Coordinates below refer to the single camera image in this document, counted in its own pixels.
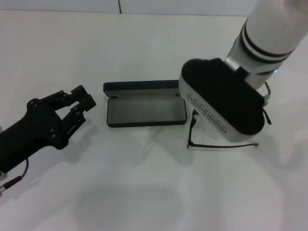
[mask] white table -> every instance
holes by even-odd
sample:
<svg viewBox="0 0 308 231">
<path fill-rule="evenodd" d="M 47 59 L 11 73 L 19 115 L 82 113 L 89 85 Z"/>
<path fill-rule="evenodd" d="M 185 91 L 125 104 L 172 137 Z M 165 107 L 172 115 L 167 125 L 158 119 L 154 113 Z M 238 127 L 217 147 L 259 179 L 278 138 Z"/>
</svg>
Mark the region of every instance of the white table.
<svg viewBox="0 0 308 231">
<path fill-rule="evenodd" d="M 30 99 L 80 84 L 97 103 L 67 148 L 48 147 L 30 157 L 26 177 L 0 198 L 0 230 L 306 231 L 307 38 L 269 80 L 273 125 L 254 138 L 256 149 L 187 150 L 189 122 L 114 129 L 106 124 L 103 83 L 177 79 L 191 58 L 224 58 L 244 22 L 0 12 L 4 129 L 22 118 Z M 207 131 L 199 119 L 193 140 L 229 144 Z"/>
</svg>

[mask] black cable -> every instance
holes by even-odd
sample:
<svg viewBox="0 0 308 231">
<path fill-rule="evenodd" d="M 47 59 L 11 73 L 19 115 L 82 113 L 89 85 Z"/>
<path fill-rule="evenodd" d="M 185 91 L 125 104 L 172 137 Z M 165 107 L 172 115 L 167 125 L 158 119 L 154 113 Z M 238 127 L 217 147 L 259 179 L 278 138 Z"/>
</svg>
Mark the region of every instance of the black cable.
<svg viewBox="0 0 308 231">
<path fill-rule="evenodd" d="M 118 5 L 119 5 L 119 11 L 120 11 L 120 13 L 122 13 L 122 9 L 121 9 L 121 1 L 120 1 L 120 0 L 117 0 L 117 3 L 118 3 Z"/>
<path fill-rule="evenodd" d="M 23 174 L 21 176 L 15 177 L 14 179 L 12 179 L 12 180 L 6 182 L 5 184 L 1 185 L 0 189 L 2 189 L 2 188 L 9 189 L 13 185 L 17 184 L 19 181 L 21 181 L 25 177 L 28 169 L 29 169 L 29 160 L 27 158 L 26 159 L 26 167 L 25 167 L 25 170 L 24 170 Z"/>
<path fill-rule="evenodd" d="M 29 160 L 28 160 L 28 158 L 26 159 L 26 168 L 25 168 L 25 170 L 24 170 L 24 173 L 21 175 L 21 178 L 24 178 L 25 177 L 25 175 L 26 175 L 26 173 L 27 173 L 27 171 L 28 171 L 28 168 L 29 168 Z"/>
<path fill-rule="evenodd" d="M 268 89 L 268 92 L 269 92 L 269 95 L 270 95 L 271 94 L 271 90 L 270 90 L 270 86 L 269 86 L 269 84 L 267 82 L 265 82 L 265 86 Z"/>
</svg>

